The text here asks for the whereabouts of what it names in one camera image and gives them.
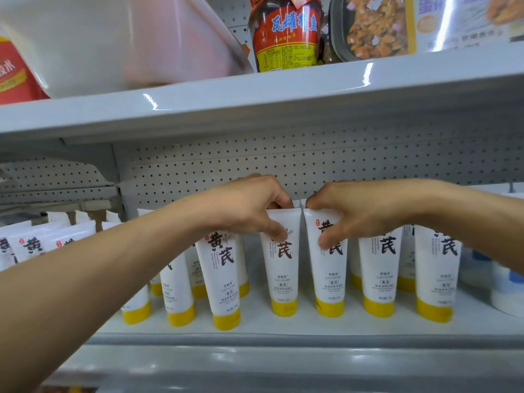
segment yellow cap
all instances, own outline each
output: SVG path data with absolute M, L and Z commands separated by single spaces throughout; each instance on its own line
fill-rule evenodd
M 122 318 L 126 324 L 138 324 L 151 316 L 151 302 L 140 309 L 131 310 L 130 312 L 122 311 Z
M 372 316 L 386 318 L 395 314 L 395 303 L 374 302 L 364 295 L 364 309 Z
M 213 314 L 213 324 L 220 331 L 232 330 L 240 324 L 240 308 L 228 316 L 215 316 Z
M 397 288 L 402 291 L 415 292 L 415 279 L 398 276 Z
M 291 317 L 297 313 L 298 309 L 298 298 L 293 302 L 289 303 L 280 303 L 275 302 L 271 299 L 271 307 L 273 308 L 273 313 L 280 317 Z
M 344 301 L 337 303 L 326 303 L 317 299 L 318 312 L 326 317 L 340 317 L 344 314 Z
M 245 297 L 247 294 L 249 294 L 249 281 L 239 287 L 239 294 L 240 297 Z
M 156 297 L 161 297 L 162 293 L 162 284 L 151 284 L 151 292 Z
M 358 277 L 357 275 L 351 275 L 351 283 L 356 289 L 362 291 L 362 277 Z
M 206 285 L 198 285 L 197 287 L 193 287 L 193 297 L 195 299 L 200 299 L 201 297 L 207 297 L 207 291 L 206 291 Z
M 418 311 L 422 317 L 434 321 L 435 323 L 449 323 L 453 318 L 452 306 L 446 308 L 433 306 L 422 302 L 418 297 L 416 298 L 416 311 Z
M 195 305 L 192 304 L 189 309 L 182 313 L 168 313 L 167 319 L 173 327 L 183 327 L 189 324 L 195 318 Z

